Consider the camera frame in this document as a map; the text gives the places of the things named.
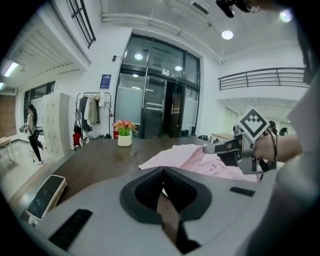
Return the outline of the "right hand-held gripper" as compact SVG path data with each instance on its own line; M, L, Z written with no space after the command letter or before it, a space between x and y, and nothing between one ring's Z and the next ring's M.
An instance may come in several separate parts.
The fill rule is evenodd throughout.
M216 154L226 166L238 166L244 175L262 174L263 171L257 170L259 161L254 147L268 126L268 121L251 106L234 126L233 139L204 146L202 151L205 154Z

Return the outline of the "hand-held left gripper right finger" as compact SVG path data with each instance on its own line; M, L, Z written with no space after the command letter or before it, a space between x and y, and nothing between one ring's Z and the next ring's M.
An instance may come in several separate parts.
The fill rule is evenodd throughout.
M217 238L259 197L257 182L204 176L173 167L162 171L162 253L187 254Z

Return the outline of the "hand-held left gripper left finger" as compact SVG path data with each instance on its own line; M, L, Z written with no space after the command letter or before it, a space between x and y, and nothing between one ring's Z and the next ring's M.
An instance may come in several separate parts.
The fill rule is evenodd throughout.
M138 170L86 187L48 213L36 229L48 239L78 209L89 210L92 215L68 249L74 256L181 255L161 225L140 223L121 206L122 188L147 173Z

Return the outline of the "person's right hand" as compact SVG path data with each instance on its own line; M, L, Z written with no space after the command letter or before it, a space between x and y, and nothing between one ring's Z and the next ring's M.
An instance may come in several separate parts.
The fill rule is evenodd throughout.
M275 142L272 135L260 137L254 145L254 154L257 159L272 161L275 157Z

